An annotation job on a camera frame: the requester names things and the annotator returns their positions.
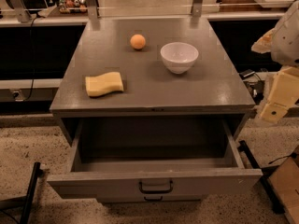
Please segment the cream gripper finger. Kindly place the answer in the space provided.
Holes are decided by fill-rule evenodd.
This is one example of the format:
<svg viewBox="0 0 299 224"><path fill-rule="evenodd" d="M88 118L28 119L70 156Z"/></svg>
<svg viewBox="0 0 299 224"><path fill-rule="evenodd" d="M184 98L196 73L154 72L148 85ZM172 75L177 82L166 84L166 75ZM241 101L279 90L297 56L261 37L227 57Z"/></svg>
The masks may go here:
<svg viewBox="0 0 299 224"><path fill-rule="evenodd" d="M261 108L259 118L269 123L277 123L287 112L288 109L285 106L265 103Z"/></svg>
<svg viewBox="0 0 299 224"><path fill-rule="evenodd" d="M274 32L275 29L270 29L267 31L251 46L251 50L260 54L271 52L273 47Z"/></svg>

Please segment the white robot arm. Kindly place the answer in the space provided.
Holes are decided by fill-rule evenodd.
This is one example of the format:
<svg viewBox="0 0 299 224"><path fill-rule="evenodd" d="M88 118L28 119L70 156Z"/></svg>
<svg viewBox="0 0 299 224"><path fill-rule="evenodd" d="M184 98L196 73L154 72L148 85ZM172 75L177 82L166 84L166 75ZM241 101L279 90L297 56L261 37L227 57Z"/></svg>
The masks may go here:
<svg viewBox="0 0 299 224"><path fill-rule="evenodd" d="M251 47L257 53L271 53L271 59L282 65L265 85L265 95L258 119L276 124L299 100L299 1L295 1L276 26Z"/></svg>

